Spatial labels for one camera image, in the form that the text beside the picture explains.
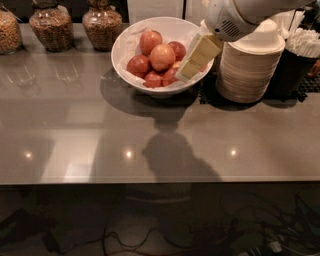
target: black container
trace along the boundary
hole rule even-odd
[[[268,96],[290,97],[318,58],[307,58],[284,50],[268,87]]]

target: jar of nuts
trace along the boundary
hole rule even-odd
[[[111,51],[122,32],[122,17],[111,8],[108,0],[88,0],[89,11],[82,24],[94,49]]]
[[[33,0],[34,14],[29,19],[32,31],[50,52],[62,52],[73,47],[71,17],[58,7],[55,0]]]
[[[0,2],[0,54],[14,53],[21,46],[22,36],[18,21]]]

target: dark floor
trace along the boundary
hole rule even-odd
[[[0,188],[1,256],[320,251],[317,183]]]

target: cereal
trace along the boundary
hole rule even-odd
[[[93,47],[99,51],[111,51],[122,32],[122,17],[106,1],[92,1],[89,11],[83,16],[83,26]]]
[[[73,47],[73,26],[68,13],[58,8],[36,9],[29,24],[48,51],[61,52]]]
[[[13,53],[21,46],[21,31],[16,18],[0,9],[0,54]]]

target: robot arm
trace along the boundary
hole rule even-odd
[[[252,33],[267,18],[310,2],[312,0],[211,0],[204,21],[219,39],[234,42]]]

